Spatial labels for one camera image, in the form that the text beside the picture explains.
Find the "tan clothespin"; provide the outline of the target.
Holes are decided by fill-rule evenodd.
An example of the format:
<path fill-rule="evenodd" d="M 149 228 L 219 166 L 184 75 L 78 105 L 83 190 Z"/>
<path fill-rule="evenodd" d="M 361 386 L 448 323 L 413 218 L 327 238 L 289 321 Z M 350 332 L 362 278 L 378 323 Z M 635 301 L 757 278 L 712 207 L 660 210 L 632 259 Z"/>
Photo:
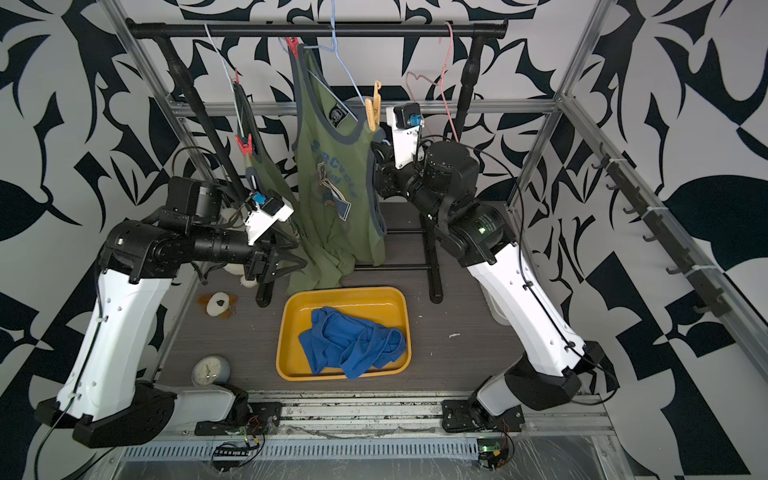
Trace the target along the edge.
<path fill-rule="evenodd" d="M 380 81 L 375 81 L 373 85 L 372 97 L 364 99 L 366 120 L 367 120 L 368 127 L 372 132 L 375 132 L 380 126 L 381 103 L 382 103 L 382 98 L 380 95 L 381 88 L 382 88 L 382 83 Z"/>

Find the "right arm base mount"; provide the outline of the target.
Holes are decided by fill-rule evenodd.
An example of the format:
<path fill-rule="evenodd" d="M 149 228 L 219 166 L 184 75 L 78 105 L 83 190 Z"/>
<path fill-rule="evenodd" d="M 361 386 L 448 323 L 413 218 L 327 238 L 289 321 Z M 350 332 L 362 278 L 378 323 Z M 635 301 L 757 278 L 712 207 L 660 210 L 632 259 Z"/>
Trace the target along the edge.
<path fill-rule="evenodd" d="M 500 416 L 488 413 L 471 395 L 462 400 L 443 400 L 441 427 L 447 433 L 521 432 L 525 418 L 521 406 L 508 409 Z"/>

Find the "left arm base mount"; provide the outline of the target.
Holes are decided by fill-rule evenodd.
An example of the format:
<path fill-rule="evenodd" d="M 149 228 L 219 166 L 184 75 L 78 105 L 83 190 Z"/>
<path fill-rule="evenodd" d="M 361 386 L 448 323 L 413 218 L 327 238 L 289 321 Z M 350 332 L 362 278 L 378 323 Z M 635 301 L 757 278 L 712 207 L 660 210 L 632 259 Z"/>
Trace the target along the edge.
<path fill-rule="evenodd" d="M 223 420 L 198 422 L 194 430 L 196 436 L 234 435 L 241 431 L 259 436 L 280 425 L 281 402 L 251 402 L 245 390 L 230 384 L 223 387 L 234 394 L 233 406 Z"/>

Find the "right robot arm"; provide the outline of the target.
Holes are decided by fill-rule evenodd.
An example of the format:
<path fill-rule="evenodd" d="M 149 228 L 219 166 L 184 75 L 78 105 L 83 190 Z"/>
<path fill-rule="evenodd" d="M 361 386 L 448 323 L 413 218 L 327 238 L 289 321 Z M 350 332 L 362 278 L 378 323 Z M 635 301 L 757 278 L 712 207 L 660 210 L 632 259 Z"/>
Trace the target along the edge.
<path fill-rule="evenodd" d="M 386 142 L 372 145 L 373 185 L 384 198 L 405 198 L 432 226 L 436 241 L 466 268 L 515 331 L 524 353 L 470 397 L 480 416 L 524 405 L 542 411 L 574 400 L 580 374 L 597 368 L 602 348 L 579 336 L 536 281 L 522 236 L 501 211 L 477 200 L 480 165 L 455 141 L 432 143 L 403 163 Z"/>

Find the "pink wire hanger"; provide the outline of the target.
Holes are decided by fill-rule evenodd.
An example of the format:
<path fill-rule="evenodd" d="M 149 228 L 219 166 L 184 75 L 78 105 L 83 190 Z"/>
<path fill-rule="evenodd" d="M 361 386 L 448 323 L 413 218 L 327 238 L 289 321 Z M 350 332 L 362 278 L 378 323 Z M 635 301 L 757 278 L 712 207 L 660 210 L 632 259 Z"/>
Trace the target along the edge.
<path fill-rule="evenodd" d="M 447 74 L 447 71 L 448 71 L 448 68 L 449 68 L 449 64 L 450 64 L 450 62 L 452 60 L 452 57 L 453 57 L 453 51 L 454 51 L 454 45 L 455 45 L 455 42 L 454 42 L 454 31 L 453 31 L 453 25 L 452 25 L 452 23 L 450 21 L 445 21 L 444 24 L 445 24 L 445 26 L 446 26 L 446 28 L 448 30 L 448 49 L 446 51 L 445 60 L 444 60 L 443 65 L 441 67 L 440 75 L 437 77 L 436 80 L 431 81 L 430 84 L 432 86 L 436 86 L 439 89 L 440 99 L 442 100 L 443 107 L 445 109 L 445 113 L 446 113 L 446 115 L 448 117 L 448 122 L 449 122 L 450 130 L 451 130 L 451 133 L 452 133 L 452 139 L 455 140 L 455 141 L 458 141 L 459 140 L 458 132 L 457 132 L 456 125 L 454 123 L 454 120 L 453 120 L 453 117 L 452 117 L 452 114 L 451 114 L 450 107 L 448 106 L 448 100 L 447 100 L 446 95 L 445 95 L 445 77 L 446 77 L 446 74 Z M 405 73 L 406 90 L 407 90 L 407 92 L 409 94 L 409 98 L 411 100 L 414 100 L 415 96 L 414 96 L 413 90 L 411 89 L 411 86 L 410 86 L 410 80 L 411 79 L 413 79 L 413 80 L 427 80 L 427 77 L 425 75 L 422 75 L 422 74 L 416 74 L 416 73 L 414 73 L 414 72 L 412 72 L 410 70 L 408 70 Z"/>

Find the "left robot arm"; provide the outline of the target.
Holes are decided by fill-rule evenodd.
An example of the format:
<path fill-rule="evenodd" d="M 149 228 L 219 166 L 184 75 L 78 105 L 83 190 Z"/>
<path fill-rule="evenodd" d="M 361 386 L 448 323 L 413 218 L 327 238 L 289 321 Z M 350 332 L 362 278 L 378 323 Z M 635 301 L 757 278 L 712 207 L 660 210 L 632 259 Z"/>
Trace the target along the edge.
<path fill-rule="evenodd" d="M 69 429 L 92 449 L 142 445 L 161 432 L 191 424 L 222 434 L 245 426 L 246 393 L 232 385 L 172 388 L 137 378 L 138 364 L 160 303 L 181 266 L 240 264 L 247 279 L 270 283 L 305 266 L 280 246 L 276 224 L 295 203 L 275 191 L 246 193 L 244 227 L 219 223 L 223 189 L 174 176 L 163 206 L 143 220 L 125 220 L 107 236 L 96 261 L 96 303 L 64 386 L 41 401 L 35 418 Z"/>

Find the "blue tank top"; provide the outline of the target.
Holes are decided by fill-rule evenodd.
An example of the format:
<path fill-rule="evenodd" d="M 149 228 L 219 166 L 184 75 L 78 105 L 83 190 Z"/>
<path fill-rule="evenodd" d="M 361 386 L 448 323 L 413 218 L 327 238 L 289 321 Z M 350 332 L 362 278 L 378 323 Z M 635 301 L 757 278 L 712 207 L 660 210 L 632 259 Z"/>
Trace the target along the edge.
<path fill-rule="evenodd" d="M 311 328 L 298 339 L 313 375 L 333 368 L 348 379 L 357 379 L 370 369 L 383 369 L 407 350 L 406 337 L 399 329 L 331 307 L 314 310 Z"/>

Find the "blue wire hanger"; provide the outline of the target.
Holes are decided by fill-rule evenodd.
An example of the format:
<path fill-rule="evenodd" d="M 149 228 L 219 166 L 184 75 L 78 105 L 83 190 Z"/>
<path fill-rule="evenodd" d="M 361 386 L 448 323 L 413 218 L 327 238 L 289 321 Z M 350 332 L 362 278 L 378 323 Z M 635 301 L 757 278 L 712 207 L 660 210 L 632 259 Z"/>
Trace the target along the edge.
<path fill-rule="evenodd" d="M 346 63 L 342 59 L 340 52 L 339 52 L 339 44 L 338 44 L 338 37 L 337 37 L 337 27 L 336 27 L 336 1 L 331 0 L 331 10 L 330 10 L 330 18 L 329 18 L 329 25 L 330 25 L 330 33 L 331 33 L 331 43 L 329 46 L 323 46 L 323 45 L 316 45 L 316 46 L 307 46 L 307 49 L 310 50 L 322 50 L 329 53 L 332 53 L 337 62 L 340 64 L 340 66 L 345 71 L 351 86 L 353 87 L 360 103 L 362 106 L 365 106 L 365 98 L 363 97 L 358 84 L 356 80 L 354 79 L 354 76 L 350 72 L 349 68 L 347 67 Z"/>

